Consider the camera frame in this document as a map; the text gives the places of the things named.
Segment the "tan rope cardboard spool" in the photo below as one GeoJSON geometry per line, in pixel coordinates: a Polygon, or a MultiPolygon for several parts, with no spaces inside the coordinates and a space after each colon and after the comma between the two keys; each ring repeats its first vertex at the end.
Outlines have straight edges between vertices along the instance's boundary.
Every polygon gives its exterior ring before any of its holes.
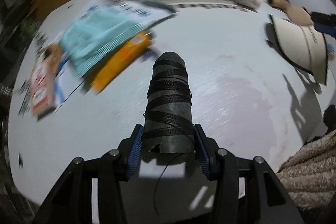
{"type": "Polygon", "coordinates": [[[287,0],[267,0],[268,4],[286,13],[291,22],[299,26],[312,26],[310,14],[299,6],[292,6],[287,0]]]}

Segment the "orange tube bottle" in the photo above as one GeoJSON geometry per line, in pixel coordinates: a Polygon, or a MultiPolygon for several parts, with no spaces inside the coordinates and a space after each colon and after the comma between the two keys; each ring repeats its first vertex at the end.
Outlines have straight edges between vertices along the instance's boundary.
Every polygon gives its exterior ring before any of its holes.
{"type": "Polygon", "coordinates": [[[102,61],[90,75],[90,86],[95,93],[103,91],[124,69],[138,58],[150,45],[153,35],[140,32],[125,42],[115,53],[102,61]]]}

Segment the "teal wipes packet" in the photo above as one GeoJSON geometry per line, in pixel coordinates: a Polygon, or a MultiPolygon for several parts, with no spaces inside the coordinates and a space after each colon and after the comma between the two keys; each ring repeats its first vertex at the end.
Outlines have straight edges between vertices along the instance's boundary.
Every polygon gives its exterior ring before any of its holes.
{"type": "Polygon", "coordinates": [[[102,7],[75,20],[60,44],[77,77],[83,77],[106,55],[145,30],[145,25],[123,11],[102,7]]]}

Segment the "cartoon printed packet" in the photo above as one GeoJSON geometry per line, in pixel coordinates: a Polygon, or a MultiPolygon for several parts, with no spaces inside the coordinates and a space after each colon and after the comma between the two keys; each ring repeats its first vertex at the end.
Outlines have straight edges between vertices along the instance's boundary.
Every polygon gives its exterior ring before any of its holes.
{"type": "Polygon", "coordinates": [[[33,117],[42,117],[56,109],[55,79],[62,61],[60,44],[51,43],[44,47],[34,64],[30,78],[16,91],[24,95],[18,114],[30,111],[33,117]]]}

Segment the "cream sun visor hat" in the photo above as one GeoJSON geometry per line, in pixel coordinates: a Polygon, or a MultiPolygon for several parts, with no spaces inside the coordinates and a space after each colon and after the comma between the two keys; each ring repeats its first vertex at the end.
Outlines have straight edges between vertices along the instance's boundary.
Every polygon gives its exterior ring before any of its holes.
{"type": "Polygon", "coordinates": [[[312,26],[299,26],[269,15],[274,46],[292,66],[309,73],[319,84],[327,84],[327,43],[312,26]]]}

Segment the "white pet wipes pouch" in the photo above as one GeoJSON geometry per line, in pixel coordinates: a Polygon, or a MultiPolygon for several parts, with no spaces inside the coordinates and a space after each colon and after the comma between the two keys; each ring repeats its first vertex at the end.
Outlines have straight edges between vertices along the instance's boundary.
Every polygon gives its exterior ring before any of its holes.
{"type": "Polygon", "coordinates": [[[159,0],[91,0],[79,13],[83,16],[92,11],[109,10],[140,22],[146,28],[172,18],[177,10],[159,0]]]}

